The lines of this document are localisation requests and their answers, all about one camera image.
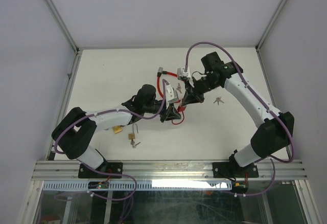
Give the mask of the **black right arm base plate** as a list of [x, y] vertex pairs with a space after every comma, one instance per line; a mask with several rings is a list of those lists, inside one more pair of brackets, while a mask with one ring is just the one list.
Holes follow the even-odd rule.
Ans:
[[212, 170], [214, 178], [227, 178], [235, 180], [236, 178], [258, 178], [259, 171], [254, 163], [240, 167], [238, 164], [232, 164], [230, 162], [213, 162]]

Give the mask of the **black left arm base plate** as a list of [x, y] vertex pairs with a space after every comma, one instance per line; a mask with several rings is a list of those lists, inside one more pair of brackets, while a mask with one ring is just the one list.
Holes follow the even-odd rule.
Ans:
[[122, 178], [123, 163], [103, 162], [98, 168], [93, 169], [90, 166], [81, 164], [79, 168], [78, 178], [82, 179], [107, 179]]

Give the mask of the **cable lock keys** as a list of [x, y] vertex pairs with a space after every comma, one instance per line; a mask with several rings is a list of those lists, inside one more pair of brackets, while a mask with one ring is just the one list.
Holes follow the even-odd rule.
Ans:
[[182, 89], [181, 89], [181, 85], [180, 83], [177, 84], [177, 88], [176, 88], [177, 91], [179, 91], [180, 93], [182, 93]]

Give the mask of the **large padlock keys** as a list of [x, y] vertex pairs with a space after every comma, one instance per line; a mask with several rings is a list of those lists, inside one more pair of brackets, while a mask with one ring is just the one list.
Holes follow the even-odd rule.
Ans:
[[214, 101], [217, 105], [220, 105], [221, 103], [224, 104], [225, 102], [221, 99], [221, 97], [217, 97]]

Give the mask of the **small red padlock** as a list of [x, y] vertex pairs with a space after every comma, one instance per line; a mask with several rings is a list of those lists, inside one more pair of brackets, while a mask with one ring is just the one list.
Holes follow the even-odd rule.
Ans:
[[179, 113], [183, 113], [186, 109], [186, 105], [179, 105], [178, 108], [177, 108], [177, 111]]

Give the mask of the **aluminium mounting rail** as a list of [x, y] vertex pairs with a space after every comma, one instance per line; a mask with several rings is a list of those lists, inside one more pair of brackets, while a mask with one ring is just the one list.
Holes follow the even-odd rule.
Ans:
[[[126, 174], [136, 180], [184, 178], [189, 180], [212, 180], [227, 175], [224, 160], [202, 161], [112, 161], [110, 173]], [[235, 179], [248, 177], [251, 181], [267, 181], [275, 176], [277, 181], [306, 180], [302, 161], [291, 163], [263, 160], [235, 175]], [[96, 178], [93, 171], [80, 165], [77, 161], [38, 161], [32, 174], [34, 181], [81, 180]]]

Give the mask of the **medium brass padlock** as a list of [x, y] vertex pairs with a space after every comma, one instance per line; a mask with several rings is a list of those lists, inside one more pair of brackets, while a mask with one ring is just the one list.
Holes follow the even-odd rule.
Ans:
[[112, 128], [112, 130], [113, 130], [114, 134], [120, 133], [120, 132], [123, 131], [123, 126], [121, 126], [121, 125], [120, 126], [114, 126]]

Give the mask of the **small brass padlock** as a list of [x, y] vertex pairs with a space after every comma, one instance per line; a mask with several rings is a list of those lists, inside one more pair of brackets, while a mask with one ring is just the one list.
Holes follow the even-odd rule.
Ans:
[[128, 139], [131, 141], [134, 141], [136, 133], [138, 133], [138, 125], [136, 123], [134, 123], [132, 125], [132, 132], [128, 134]]

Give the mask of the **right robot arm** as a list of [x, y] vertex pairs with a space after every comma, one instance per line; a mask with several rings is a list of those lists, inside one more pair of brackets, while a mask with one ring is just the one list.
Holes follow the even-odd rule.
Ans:
[[222, 87], [239, 101], [257, 127], [250, 143], [229, 157], [224, 170], [227, 176], [241, 176], [252, 163], [290, 145], [294, 128], [294, 117], [290, 112], [282, 113], [256, 93], [237, 63], [224, 63], [216, 52], [204, 56], [201, 62], [204, 74], [200, 79], [194, 78], [184, 68], [177, 71], [178, 78], [185, 85], [181, 104], [202, 103], [205, 93]]

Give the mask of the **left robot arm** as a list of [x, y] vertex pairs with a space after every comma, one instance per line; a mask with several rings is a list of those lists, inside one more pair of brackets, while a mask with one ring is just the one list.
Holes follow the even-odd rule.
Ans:
[[116, 108], [89, 113], [80, 107], [71, 109], [52, 132], [55, 152], [88, 166], [96, 177], [104, 176], [107, 161], [90, 145], [96, 132], [131, 125], [141, 119], [160, 117], [160, 121], [164, 122], [181, 118], [174, 106], [178, 101], [177, 91], [166, 81], [163, 87], [160, 100], [156, 99], [156, 88], [145, 84], [136, 95]]

